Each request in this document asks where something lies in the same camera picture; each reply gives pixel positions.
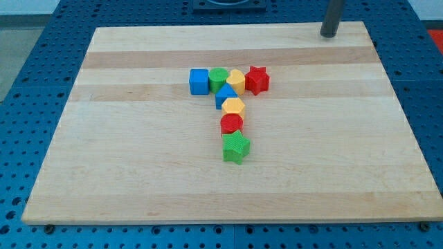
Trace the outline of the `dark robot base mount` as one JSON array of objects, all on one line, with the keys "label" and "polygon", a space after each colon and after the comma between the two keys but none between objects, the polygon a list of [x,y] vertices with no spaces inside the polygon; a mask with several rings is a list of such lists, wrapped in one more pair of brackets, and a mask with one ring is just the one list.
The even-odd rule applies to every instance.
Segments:
[{"label": "dark robot base mount", "polygon": [[192,0],[193,12],[266,10],[267,0]]}]

